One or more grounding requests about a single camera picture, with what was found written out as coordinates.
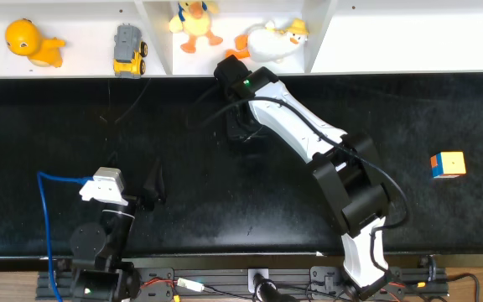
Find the rubik's cube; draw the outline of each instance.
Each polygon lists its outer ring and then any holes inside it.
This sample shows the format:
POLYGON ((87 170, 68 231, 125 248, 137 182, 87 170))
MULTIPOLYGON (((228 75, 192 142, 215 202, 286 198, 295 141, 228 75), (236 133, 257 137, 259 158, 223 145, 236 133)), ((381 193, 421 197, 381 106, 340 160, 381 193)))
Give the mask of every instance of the rubik's cube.
POLYGON ((434 178, 454 178, 467 173, 463 152, 441 152, 431 158, 434 178))

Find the blue cable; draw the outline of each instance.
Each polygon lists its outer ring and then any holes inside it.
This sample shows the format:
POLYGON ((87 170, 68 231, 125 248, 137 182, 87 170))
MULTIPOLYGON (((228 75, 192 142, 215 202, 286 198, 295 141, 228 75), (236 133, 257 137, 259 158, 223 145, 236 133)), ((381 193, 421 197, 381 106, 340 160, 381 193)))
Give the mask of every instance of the blue cable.
POLYGON ((49 231, 48 207, 46 206, 44 187, 42 186, 43 177, 46 178, 47 180, 71 182, 71 183, 77 183, 80 185, 84 185, 87 182, 87 180, 92 180, 92 178, 91 177, 66 178, 66 177, 52 176, 44 172, 37 172, 37 181, 39 182, 40 197, 42 198, 42 207, 44 208, 44 222, 46 224, 46 244, 48 246, 49 282, 51 283, 51 288, 54 291, 55 298, 57 298, 57 301, 63 302, 63 299, 60 297, 59 290, 57 289, 57 284, 55 283, 54 268, 52 264, 53 258, 51 256, 51 237, 49 236, 50 231, 49 231))

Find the blue vest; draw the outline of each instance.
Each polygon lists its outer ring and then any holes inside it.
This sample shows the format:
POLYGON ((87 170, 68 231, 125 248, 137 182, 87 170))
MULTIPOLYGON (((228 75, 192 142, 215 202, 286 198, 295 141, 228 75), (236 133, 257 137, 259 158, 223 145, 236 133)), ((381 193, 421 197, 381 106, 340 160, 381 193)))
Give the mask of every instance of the blue vest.
MULTIPOLYGON (((208 10, 208 6, 206 6, 206 3, 204 1, 202 2, 202 9, 204 9, 205 11, 208 10)), ((182 21, 182 22, 185 21, 184 15, 182 14, 183 11, 184 11, 184 9, 180 5, 180 3, 178 3, 178 17, 180 18, 180 21, 182 21)))

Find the wooden floor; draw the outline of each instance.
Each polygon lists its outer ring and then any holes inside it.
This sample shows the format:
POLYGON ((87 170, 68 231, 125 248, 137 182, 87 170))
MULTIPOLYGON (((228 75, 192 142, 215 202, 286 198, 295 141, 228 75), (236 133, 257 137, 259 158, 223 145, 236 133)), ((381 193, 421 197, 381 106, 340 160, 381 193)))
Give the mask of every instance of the wooden floor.
MULTIPOLYGON (((483 268, 447 268, 448 275, 458 273, 474 273, 480 280, 480 301, 483 301, 483 268)), ((0 273, 0 301, 25 302, 34 301, 37 274, 27 273, 0 273)), ((474 302, 474 282, 467 278, 450 284, 449 302, 474 302)), ((420 299, 407 299, 407 301, 420 301, 420 299)))

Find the black table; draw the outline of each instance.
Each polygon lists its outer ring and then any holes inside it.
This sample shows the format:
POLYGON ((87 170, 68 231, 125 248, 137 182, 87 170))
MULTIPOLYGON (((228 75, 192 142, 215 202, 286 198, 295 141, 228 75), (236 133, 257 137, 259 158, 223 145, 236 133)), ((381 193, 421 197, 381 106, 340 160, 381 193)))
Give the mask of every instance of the black table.
MULTIPOLYGON (((36 172, 91 176, 113 154, 130 188, 160 157, 165 206, 138 213, 126 257, 209 253, 342 254, 304 162, 280 138, 240 149, 224 120, 188 132, 184 116, 212 79, 0 80, 0 257, 43 257, 45 229, 36 172)), ((405 189, 409 224, 384 234, 388 253, 483 253, 483 74, 284 77, 306 107, 349 133, 372 136, 383 167, 405 189), (431 178, 430 157, 465 153, 467 175, 431 178)), ((224 104, 217 96, 192 116, 224 104)), ((52 245, 96 221, 102 205, 80 186, 44 182, 52 245)), ((397 203, 389 220, 402 214, 397 203)))

